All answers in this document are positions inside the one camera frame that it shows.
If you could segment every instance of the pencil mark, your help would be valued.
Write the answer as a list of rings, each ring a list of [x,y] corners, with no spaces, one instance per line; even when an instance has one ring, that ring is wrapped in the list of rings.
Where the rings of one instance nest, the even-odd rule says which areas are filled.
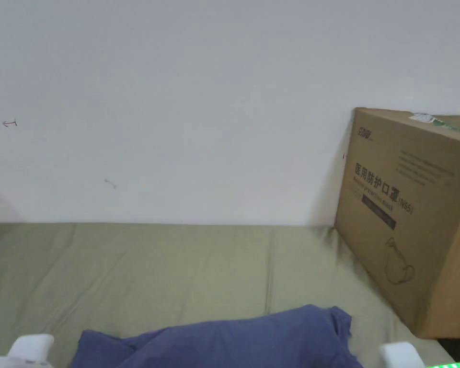
[[[7,120],[5,120],[2,124],[4,127],[9,127],[10,124],[15,124],[15,126],[17,126],[16,119],[14,119],[12,122],[9,122],[9,123],[7,123]]]
[[[105,178],[104,181],[112,186],[113,189],[116,189],[118,186],[111,182],[109,179]]]

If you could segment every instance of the blue cloth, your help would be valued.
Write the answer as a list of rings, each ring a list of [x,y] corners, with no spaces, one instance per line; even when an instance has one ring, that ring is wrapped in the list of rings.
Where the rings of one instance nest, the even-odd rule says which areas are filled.
[[[361,368],[351,316],[313,305],[250,320],[169,327],[130,339],[86,330],[71,368]]]

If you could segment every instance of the green led light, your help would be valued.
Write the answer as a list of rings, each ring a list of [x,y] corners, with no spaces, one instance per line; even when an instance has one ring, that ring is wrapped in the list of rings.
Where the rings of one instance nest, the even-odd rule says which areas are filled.
[[[427,368],[460,368],[460,363],[443,364],[441,366],[432,366]]]

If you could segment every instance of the bed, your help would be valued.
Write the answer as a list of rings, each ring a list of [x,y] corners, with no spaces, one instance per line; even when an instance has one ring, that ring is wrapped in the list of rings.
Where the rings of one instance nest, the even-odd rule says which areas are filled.
[[[399,321],[331,228],[0,224],[0,354],[47,332],[63,368],[84,329],[128,337],[306,304],[353,316],[349,346],[365,367],[382,367],[378,347],[395,341],[427,365],[451,361]]]

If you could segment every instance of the white plastic part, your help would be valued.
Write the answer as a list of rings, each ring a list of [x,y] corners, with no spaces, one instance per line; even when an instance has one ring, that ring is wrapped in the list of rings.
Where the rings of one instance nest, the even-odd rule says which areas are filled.
[[[425,368],[417,350],[410,343],[393,343],[380,346],[380,355],[387,368]]]
[[[7,356],[0,356],[0,368],[52,368],[47,355],[54,338],[50,334],[29,334],[13,343]]]
[[[53,343],[54,338],[50,334],[28,334],[13,343],[7,356],[45,363]]]

